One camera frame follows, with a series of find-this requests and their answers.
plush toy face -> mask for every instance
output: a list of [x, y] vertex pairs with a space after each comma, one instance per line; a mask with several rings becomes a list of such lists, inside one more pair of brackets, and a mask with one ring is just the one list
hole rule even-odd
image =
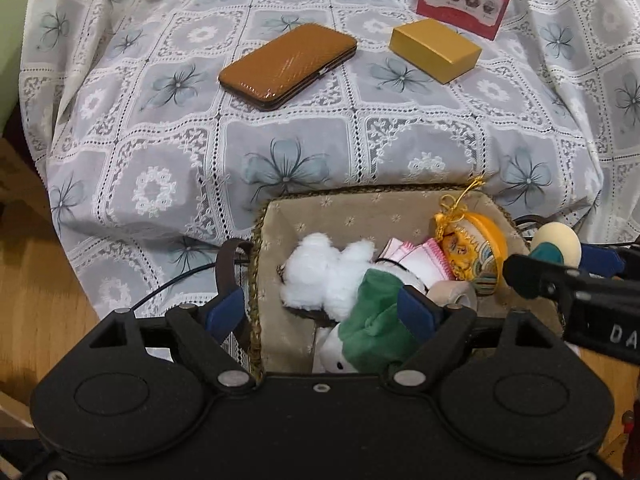
[[319, 349], [320, 362], [329, 374], [354, 374], [357, 370], [351, 366], [342, 354], [342, 341], [338, 337], [338, 324], [322, 343]]

leather wallet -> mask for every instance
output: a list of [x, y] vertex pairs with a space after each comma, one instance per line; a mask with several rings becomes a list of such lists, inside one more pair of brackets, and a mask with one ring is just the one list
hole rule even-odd
[[355, 38], [347, 34], [305, 23], [223, 68], [218, 80], [260, 110], [275, 110], [353, 56], [356, 48]]

gold box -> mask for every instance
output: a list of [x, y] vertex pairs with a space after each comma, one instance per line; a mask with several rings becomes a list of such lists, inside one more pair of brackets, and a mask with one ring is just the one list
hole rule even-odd
[[475, 67], [482, 52], [472, 41], [430, 18], [394, 28], [389, 49], [443, 84]]

black cable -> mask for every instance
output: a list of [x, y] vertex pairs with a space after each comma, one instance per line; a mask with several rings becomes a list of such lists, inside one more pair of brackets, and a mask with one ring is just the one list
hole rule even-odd
[[[248, 263], [249, 263], [249, 260], [234, 260], [234, 264], [236, 265], [243, 265]], [[194, 267], [193, 269], [189, 269], [186, 272], [183, 272], [182, 274], [178, 274], [175, 278], [170, 279], [164, 285], [161, 285], [158, 288], [156, 288], [156, 290], [153, 290], [150, 293], [148, 293], [144, 298], [142, 298], [133, 307], [131, 307], [132, 311], [135, 312], [137, 309], [143, 306], [147, 301], [149, 301], [151, 298], [160, 294], [166, 288], [169, 288], [170, 286], [175, 285], [178, 282], [181, 282], [182, 280], [184, 280], [185, 278], [188, 278], [189, 276], [193, 276], [194, 274], [196, 274], [197, 272], [200, 272], [201, 270], [213, 269], [215, 266], [216, 266], [216, 263], [213, 262], [210, 264], [201, 265], [199, 267]]]

yellow ribbon bow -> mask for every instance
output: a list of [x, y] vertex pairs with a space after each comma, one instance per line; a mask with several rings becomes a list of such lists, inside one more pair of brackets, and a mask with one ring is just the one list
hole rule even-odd
[[460, 203], [463, 196], [465, 196], [472, 189], [483, 185], [484, 178], [482, 178], [482, 176], [476, 176], [457, 199], [450, 194], [442, 196], [442, 198], [440, 199], [442, 212], [436, 213], [436, 215], [434, 216], [436, 221], [436, 234], [434, 238], [437, 243], [440, 243], [444, 238], [444, 229], [448, 224], [451, 224], [453, 222], [460, 222], [465, 217], [466, 204]]

